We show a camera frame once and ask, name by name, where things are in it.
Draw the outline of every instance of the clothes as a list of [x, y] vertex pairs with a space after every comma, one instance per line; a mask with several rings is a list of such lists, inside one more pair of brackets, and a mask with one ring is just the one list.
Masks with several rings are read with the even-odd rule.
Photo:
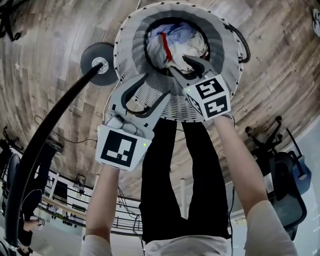
[[33, 232], [32, 231], [25, 231], [24, 224], [25, 224], [24, 217], [22, 214], [20, 214], [19, 224], [18, 224], [18, 241], [23, 246], [28, 247], [31, 245]]
[[[188, 220], [181, 217], [170, 181], [177, 122], [161, 118], [153, 129], [154, 138], [142, 164], [139, 208], [142, 239], [146, 243], [188, 235], [230, 237], [225, 181], [210, 136], [201, 122], [183, 122], [182, 127], [193, 162], [193, 195]], [[215, 211], [203, 211], [208, 199]], [[205, 225], [199, 225], [201, 219], [207, 220]]]
[[208, 55], [208, 46], [200, 32], [185, 22], [164, 24], [148, 33], [148, 56], [152, 64], [160, 69], [176, 67], [184, 74], [193, 71], [184, 60], [184, 55], [202, 57]]
[[[54, 148], [45, 143], [32, 169], [27, 187], [24, 192], [24, 203], [22, 205], [22, 212], [24, 214], [25, 221], [30, 220], [34, 210], [37, 208], [42, 199], [42, 194], [45, 191], [48, 182], [51, 162], [56, 152], [57, 151]], [[38, 167], [38, 175], [36, 178], [34, 178]]]
[[[297, 256], [269, 201], [256, 204], [247, 216], [246, 256]], [[193, 235], [152, 241], [145, 246], [145, 256], [226, 256], [227, 240], [221, 237]], [[109, 243], [95, 235], [87, 235], [80, 256], [112, 256]]]

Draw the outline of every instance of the black handle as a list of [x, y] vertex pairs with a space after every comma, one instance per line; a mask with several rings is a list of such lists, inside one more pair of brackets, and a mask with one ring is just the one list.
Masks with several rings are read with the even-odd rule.
[[236, 29], [234, 26], [232, 26], [231, 24], [224, 25], [224, 27], [227, 30], [230, 30], [231, 32], [236, 33], [236, 35], [239, 37], [239, 39], [241, 40], [241, 43], [244, 46], [244, 49], [245, 49], [245, 52], [246, 52], [246, 58], [241, 57], [241, 59], [239, 60], [239, 63], [248, 63], [250, 61], [250, 58], [251, 58], [251, 52], [250, 52], [249, 45], [248, 45], [246, 39], [241, 34], [241, 32], [238, 29]]

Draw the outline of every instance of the laundry basket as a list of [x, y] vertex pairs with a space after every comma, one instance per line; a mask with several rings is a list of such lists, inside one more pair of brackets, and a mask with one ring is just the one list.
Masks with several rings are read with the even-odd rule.
[[115, 39], [114, 68], [121, 82], [141, 73], [149, 74], [133, 96], [141, 107], [150, 107], [163, 93], [171, 91], [170, 102], [162, 117], [182, 122], [202, 122], [203, 116], [189, 105], [181, 86], [169, 70], [155, 68], [147, 54], [148, 32], [161, 24], [177, 21], [189, 23], [202, 34], [208, 44], [207, 60], [214, 72], [222, 75], [232, 97], [243, 72], [243, 63], [250, 59], [249, 47], [237, 29], [196, 4], [164, 1], [147, 5], [129, 15]]

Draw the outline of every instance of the person in background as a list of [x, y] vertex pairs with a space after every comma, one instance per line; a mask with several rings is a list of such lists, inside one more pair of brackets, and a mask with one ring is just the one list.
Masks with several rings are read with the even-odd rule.
[[18, 241], [20, 244], [18, 253], [22, 256], [29, 256], [33, 252], [29, 248], [32, 241], [32, 230], [45, 224], [39, 217], [37, 219], [31, 218], [34, 216], [34, 210], [42, 200], [42, 194], [45, 192], [48, 182], [51, 162], [57, 152], [62, 153], [63, 146], [52, 138], [48, 138], [30, 174], [24, 192], [18, 226]]
[[[297, 251], [268, 201], [264, 178], [234, 128], [232, 116], [213, 119], [234, 188], [247, 221], [246, 256], [296, 256]], [[142, 239], [146, 256], [226, 256], [228, 203], [218, 155], [202, 123], [182, 123], [192, 157], [193, 195], [181, 217], [170, 181], [177, 122], [160, 119], [142, 164]], [[119, 170], [102, 170], [86, 214], [81, 256], [111, 256]]]

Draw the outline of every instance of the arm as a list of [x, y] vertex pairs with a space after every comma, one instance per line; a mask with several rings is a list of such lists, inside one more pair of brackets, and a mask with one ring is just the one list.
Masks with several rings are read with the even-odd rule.
[[243, 206], [245, 216], [257, 203], [268, 200], [261, 170], [240, 139], [230, 119], [219, 116], [214, 119], [219, 133], [234, 188]]
[[110, 244], [118, 196], [119, 170], [111, 166], [102, 169], [86, 213], [86, 235], [96, 235]]

